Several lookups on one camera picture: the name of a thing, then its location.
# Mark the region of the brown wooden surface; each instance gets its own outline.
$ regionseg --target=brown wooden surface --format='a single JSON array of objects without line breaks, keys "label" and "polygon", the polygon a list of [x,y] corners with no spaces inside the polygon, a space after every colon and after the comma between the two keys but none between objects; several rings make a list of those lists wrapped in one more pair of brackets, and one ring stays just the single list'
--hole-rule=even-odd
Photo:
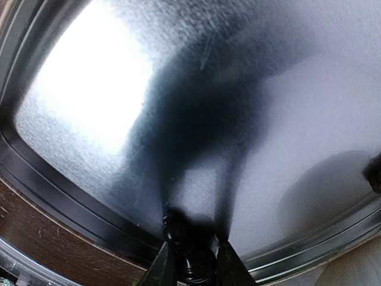
[{"label": "brown wooden surface", "polygon": [[83,285],[132,285],[144,270],[51,218],[0,178],[0,237],[54,272]]}]

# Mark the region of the scratch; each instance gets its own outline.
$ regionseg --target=scratch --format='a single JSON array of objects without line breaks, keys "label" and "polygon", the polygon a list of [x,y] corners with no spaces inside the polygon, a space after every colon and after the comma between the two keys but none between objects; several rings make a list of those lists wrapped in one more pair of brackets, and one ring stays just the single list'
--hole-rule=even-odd
[{"label": "scratch", "polygon": [[7,211],[5,208],[1,207],[1,206],[0,206],[0,209],[2,209],[3,211],[5,211],[6,213],[8,213],[8,211]]},{"label": "scratch", "polygon": [[200,59],[200,70],[203,70],[207,64],[208,58],[210,56],[210,52],[212,51],[212,47],[214,44],[214,38],[216,37],[215,34],[213,34],[211,37],[209,37],[205,43],[205,49],[204,52],[201,55]]}]

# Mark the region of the metal rim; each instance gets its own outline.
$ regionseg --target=metal rim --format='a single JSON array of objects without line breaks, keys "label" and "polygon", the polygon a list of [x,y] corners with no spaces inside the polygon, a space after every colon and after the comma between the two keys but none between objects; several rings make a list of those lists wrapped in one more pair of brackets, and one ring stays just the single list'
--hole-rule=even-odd
[{"label": "metal rim", "polygon": [[[0,78],[0,173],[53,217],[97,244],[148,266],[161,241],[59,174],[21,140],[13,126],[14,110],[46,55],[46,47],[86,3],[15,1],[1,39],[0,72],[7,76]],[[381,200],[369,198],[357,206],[356,212],[344,214],[336,223],[252,253],[243,261],[257,282],[272,282],[348,251],[379,232],[380,225]]]}]

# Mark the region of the brushed metal surface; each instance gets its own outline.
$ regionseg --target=brushed metal surface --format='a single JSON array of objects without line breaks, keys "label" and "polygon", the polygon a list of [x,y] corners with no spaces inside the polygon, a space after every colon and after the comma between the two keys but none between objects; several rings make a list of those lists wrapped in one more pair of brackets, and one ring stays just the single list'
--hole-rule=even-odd
[{"label": "brushed metal surface", "polygon": [[230,240],[247,254],[372,195],[361,172],[381,150],[380,14],[375,1],[93,0],[15,124],[155,235],[160,190],[195,219],[236,194]]}]

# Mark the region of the dark object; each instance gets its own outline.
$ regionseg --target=dark object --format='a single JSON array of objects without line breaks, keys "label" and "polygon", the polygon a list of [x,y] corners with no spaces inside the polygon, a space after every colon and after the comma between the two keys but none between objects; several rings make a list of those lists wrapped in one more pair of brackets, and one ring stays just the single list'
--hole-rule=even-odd
[{"label": "dark object", "polygon": [[167,241],[138,286],[175,285],[176,277],[188,285],[256,285],[228,241],[220,241],[216,259],[213,237],[202,235],[180,213],[171,212],[163,224]]},{"label": "dark object", "polygon": [[381,154],[370,161],[363,174],[373,191],[381,194]]}]

